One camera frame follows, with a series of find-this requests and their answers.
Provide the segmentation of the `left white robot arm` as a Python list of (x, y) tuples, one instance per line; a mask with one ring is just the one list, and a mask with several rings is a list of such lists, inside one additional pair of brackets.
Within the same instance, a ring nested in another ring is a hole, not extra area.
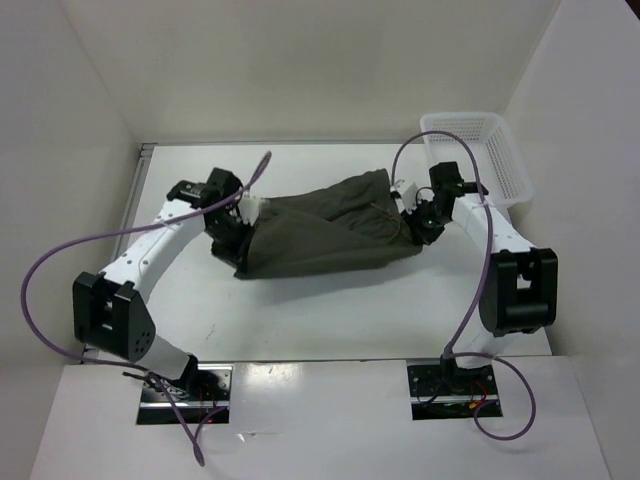
[(160, 336), (146, 303), (169, 266), (201, 234), (211, 237), (222, 260), (239, 264), (262, 204), (223, 169), (213, 169), (204, 183), (178, 182), (152, 230), (101, 272), (83, 272), (74, 281), (76, 339), (157, 374), (180, 400), (211, 384), (194, 355)]

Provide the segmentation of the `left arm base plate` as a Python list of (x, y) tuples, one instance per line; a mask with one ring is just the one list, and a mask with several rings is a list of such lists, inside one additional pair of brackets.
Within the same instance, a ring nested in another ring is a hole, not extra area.
[(200, 370), (204, 383), (187, 393), (161, 379), (144, 382), (138, 404), (136, 424), (140, 426), (178, 424), (171, 402), (174, 402), (187, 425), (228, 424), (231, 413), (231, 365), (205, 365)]

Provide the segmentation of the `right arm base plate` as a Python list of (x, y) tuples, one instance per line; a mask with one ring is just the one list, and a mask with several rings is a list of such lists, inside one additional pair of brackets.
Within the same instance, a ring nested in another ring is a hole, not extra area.
[(444, 373), (439, 360), (406, 365), (412, 418), (419, 420), (502, 417), (493, 368), (460, 369)]

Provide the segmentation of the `olive green shorts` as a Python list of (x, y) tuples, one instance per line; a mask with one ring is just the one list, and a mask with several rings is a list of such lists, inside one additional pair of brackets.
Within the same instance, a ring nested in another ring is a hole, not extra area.
[(384, 169), (306, 194), (268, 199), (235, 277), (306, 277), (385, 267), (422, 252)]

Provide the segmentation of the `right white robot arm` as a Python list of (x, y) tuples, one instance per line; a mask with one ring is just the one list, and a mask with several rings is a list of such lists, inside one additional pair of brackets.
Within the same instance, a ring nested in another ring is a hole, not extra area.
[(394, 198), (415, 242), (431, 245), (455, 224), (483, 254), (471, 306), (439, 361), (440, 385), (460, 393), (504, 350), (508, 336), (531, 335), (555, 322), (558, 257), (517, 232), (481, 183), (462, 179), (457, 163), (440, 163), (429, 177), (429, 200), (415, 184), (394, 184)]

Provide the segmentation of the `white plastic basket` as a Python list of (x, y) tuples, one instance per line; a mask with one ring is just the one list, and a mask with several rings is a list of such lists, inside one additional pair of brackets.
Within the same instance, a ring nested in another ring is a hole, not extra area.
[(496, 206), (509, 208), (533, 199), (534, 191), (523, 157), (502, 116), (491, 112), (425, 114), (420, 119), (420, 128), (440, 132), (423, 138), (429, 165), (456, 162), (464, 180), (475, 179), (467, 152), (457, 139), (446, 135), (451, 133), (471, 149), (481, 182)]

